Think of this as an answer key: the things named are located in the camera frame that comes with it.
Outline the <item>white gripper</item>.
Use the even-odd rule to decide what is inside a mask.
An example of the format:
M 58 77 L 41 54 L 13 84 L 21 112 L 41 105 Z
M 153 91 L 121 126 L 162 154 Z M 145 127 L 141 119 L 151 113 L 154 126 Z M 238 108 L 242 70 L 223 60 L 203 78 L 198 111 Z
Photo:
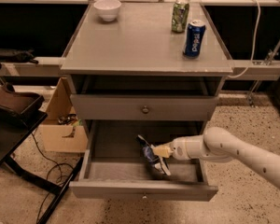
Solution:
M 191 159 L 188 152 L 189 145 L 189 137 L 178 137 L 174 139 L 169 146 L 159 145 L 152 148 L 152 150 L 155 155 L 163 158 L 170 158 L 172 156 L 179 161 L 187 161 Z

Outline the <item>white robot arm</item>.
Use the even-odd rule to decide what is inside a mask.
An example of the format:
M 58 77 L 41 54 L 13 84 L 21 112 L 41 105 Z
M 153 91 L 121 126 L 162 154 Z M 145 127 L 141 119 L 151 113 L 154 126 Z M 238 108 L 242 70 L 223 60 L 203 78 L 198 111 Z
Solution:
M 280 156 L 251 145 L 223 128 L 211 127 L 201 135 L 183 136 L 152 148 L 161 158 L 227 162 L 236 159 L 280 189 Z

